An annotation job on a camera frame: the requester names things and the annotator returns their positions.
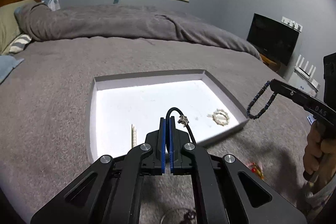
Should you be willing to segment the patterned sleeve forearm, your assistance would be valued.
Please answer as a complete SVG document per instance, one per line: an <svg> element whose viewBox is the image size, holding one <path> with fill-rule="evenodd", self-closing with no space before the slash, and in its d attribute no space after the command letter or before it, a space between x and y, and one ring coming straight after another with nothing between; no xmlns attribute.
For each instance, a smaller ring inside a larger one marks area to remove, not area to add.
<svg viewBox="0 0 336 224"><path fill-rule="evenodd" d="M317 193L313 193L313 186L314 184L312 182L307 182L303 187L305 201L308 204L306 216L308 222L312 222L317 217L327 204L327 201L330 199L333 191L335 190L335 175L329 183Z"/></svg>

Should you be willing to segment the person's right hand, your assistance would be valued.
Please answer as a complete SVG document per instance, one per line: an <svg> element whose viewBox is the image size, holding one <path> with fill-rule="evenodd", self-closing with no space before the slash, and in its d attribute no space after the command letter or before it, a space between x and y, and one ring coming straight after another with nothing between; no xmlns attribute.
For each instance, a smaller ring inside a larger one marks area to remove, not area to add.
<svg viewBox="0 0 336 224"><path fill-rule="evenodd" d="M303 166L308 174L318 172L320 188L326 186L335 175L335 139L322 140L326 127L314 121L307 135Z"/></svg>

